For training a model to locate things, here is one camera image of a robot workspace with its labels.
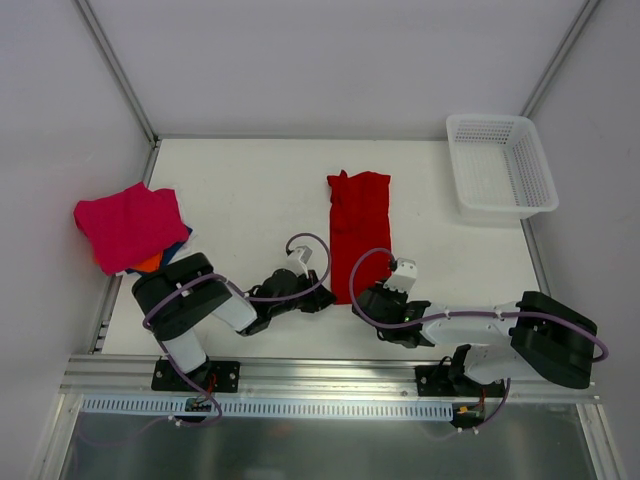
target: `white table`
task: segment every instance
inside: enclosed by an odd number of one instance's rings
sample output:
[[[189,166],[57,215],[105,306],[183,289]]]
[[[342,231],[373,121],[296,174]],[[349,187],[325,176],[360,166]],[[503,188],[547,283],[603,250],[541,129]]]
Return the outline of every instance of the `white table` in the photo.
[[[150,187],[177,190],[184,221],[196,235],[194,251],[248,289],[283,266],[284,244],[293,234],[329,240],[326,176],[341,169],[391,175],[393,251],[415,260],[420,272],[410,299],[495,305],[537,290],[519,223],[477,227],[459,217],[447,142],[164,140]],[[304,243],[314,251],[310,266],[321,274],[322,249],[313,240]],[[131,294],[136,279],[122,281],[103,353],[160,354],[141,326]],[[290,312],[249,338],[213,317],[196,331],[205,351],[221,357],[427,360],[453,350],[381,342],[348,306],[315,315]]]

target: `black mounting bracket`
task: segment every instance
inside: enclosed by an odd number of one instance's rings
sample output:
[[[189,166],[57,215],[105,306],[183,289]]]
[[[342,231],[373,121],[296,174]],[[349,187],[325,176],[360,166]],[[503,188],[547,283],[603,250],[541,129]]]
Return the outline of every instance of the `black mounting bracket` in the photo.
[[[449,378],[449,365],[421,365],[415,367],[416,387],[419,397],[481,397],[484,390],[489,398],[504,396],[504,382],[489,385],[456,384]]]
[[[204,390],[213,385],[213,393],[238,393],[240,383],[240,362],[207,360],[187,377]],[[176,373],[168,360],[156,362],[151,380],[151,390],[155,392],[192,392]]]

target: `white wall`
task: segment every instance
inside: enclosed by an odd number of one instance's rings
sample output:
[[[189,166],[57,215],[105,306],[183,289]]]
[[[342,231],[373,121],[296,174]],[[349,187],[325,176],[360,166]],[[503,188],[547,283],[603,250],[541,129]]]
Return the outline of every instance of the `white wall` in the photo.
[[[560,207],[535,217],[554,295],[612,354],[595,377],[630,478],[640,478],[640,2],[605,0],[535,122]]]
[[[160,134],[445,138],[518,114],[583,0],[91,0]]]
[[[146,142],[70,0],[0,7],[0,477],[25,478],[106,277],[72,209],[140,178]]]

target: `red towel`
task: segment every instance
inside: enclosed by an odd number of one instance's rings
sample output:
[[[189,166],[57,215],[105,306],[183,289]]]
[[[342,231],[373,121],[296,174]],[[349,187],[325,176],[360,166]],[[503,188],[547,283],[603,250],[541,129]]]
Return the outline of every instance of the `red towel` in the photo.
[[[389,175],[363,172],[349,178],[344,172],[327,177],[331,187],[331,291],[338,304],[351,303],[349,275],[358,259],[376,247],[391,250]],[[389,257],[375,254],[358,270],[355,294],[389,277]]]
[[[169,189],[152,192],[142,183],[110,197],[80,201],[73,216],[107,275],[121,272],[189,238],[175,192]]]

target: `white basket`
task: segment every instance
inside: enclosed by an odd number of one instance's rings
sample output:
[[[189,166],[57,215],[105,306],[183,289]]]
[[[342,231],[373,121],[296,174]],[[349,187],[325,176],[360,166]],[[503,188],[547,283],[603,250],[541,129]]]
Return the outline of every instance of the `white basket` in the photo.
[[[521,220],[558,208],[547,158],[528,118],[451,115],[447,135],[465,218]]]

